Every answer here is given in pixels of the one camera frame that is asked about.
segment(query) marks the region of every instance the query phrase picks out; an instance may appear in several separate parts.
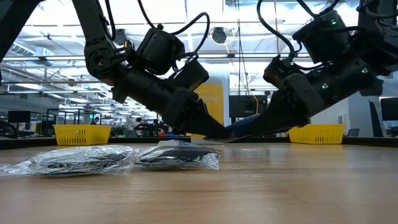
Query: desk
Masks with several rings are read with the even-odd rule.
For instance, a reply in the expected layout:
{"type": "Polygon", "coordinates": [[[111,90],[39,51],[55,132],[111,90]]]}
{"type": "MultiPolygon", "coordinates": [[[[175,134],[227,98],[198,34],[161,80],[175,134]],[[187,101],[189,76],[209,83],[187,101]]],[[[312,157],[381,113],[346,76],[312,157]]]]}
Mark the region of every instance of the desk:
{"type": "MultiPolygon", "coordinates": [[[[132,145],[147,147],[153,144],[132,145]]],[[[221,169],[0,178],[1,223],[396,223],[398,150],[226,144],[221,169]]],[[[54,147],[0,151],[0,163],[54,147]]]]}

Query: wooden table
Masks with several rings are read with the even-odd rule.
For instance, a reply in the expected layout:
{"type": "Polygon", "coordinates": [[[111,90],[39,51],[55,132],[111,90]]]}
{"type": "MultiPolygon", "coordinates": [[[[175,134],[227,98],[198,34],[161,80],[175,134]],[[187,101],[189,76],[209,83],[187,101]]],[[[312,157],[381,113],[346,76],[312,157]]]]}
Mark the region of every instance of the wooden table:
{"type": "MultiPolygon", "coordinates": [[[[219,171],[0,178],[0,223],[398,222],[397,149],[216,147],[219,171]]],[[[51,149],[0,151],[0,163],[51,149]]]]}

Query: yellow panel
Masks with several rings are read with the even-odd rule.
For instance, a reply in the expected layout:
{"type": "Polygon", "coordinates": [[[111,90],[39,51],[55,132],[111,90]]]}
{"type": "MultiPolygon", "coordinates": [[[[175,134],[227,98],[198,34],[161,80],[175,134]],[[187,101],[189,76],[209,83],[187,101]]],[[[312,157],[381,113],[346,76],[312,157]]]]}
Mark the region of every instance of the yellow panel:
{"type": "MultiPolygon", "coordinates": [[[[209,83],[202,84],[196,90],[200,98],[206,103],[209,114],[214,117],[219,123],[224,125],[224,98],[223,87],[219,84],[209,83]]],[[[199,134],[188,134],[192,138],[203,138],[199,134]]]]}

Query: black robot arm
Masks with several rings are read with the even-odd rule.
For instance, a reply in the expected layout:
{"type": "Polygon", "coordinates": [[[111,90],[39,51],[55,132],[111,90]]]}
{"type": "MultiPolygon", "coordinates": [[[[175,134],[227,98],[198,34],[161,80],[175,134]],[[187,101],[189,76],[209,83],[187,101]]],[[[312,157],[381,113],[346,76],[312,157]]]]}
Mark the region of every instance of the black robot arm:
{"type": "MultiPolygon", "coordinates": [[[[261,2],[257,4],[260,21],[284,40],[262,18],[261,2]]],[[[297,52],[284,41],[289,57],[274,58],[264,70],[265,81],[278,88],[268,109],[228,126],[229,138],[220,140],[288,131],[308,124],[311,116],[358,91],[363,96],[382,94],[383,81],[377,76],[398,70],[397,0],[361,0],[355,27],[345,26],[333,10],[337,3],[335,0],[319,14],[311,12],[313,20],[292,36],[306,48],[312,61],[321,65],[297,65],[293,61],[297,52]]]]}
{"type": "MultiPolygon", "coordinates": [[[[0,61],[39,2],[0,1],[0,30],[7,31],[0,35],[0,61]]],[[[184,44],[175,35],[163,31],[161,25],[149,29],[137,50],[127,44],[118,49],[113,43],[115,34],[109,34],[108,22],[98,0],[72,2],[86,39],[87,70],[90,75],[113,86],[114,100],[123,103],[131,97],[160,114],[171,127],[184,132],[226,136],[224,126],[208,114],[206,104],[193,92],[209,77],[197,61],[197,52],[186,54],[184,44]],[[189,57],[189,62],[178,69],[175,61],[184,57],[189,57]],[[172,67],[175,73],[170,78],[157,77],[172,67]]],[[[200,16],[207,17],[209,27],[207,13],[200,16]]]]}

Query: yellow bin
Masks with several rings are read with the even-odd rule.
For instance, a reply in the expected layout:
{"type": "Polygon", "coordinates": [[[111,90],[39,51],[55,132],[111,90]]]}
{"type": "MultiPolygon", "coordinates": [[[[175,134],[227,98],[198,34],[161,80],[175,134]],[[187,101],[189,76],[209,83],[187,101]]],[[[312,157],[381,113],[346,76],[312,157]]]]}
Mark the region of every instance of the yellow bin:
{"type": "Polygon", "coordinates": [[[90,124],[56,124],[55,137],[59,146],[89,146],[108,143],[110,126],[90,124]]]}
{"type": "Polygon", "coordinates": [[[308,124],[289,130],[291,142],[305,144],[341,144],[343,134],[343,124],[308,124]]]}

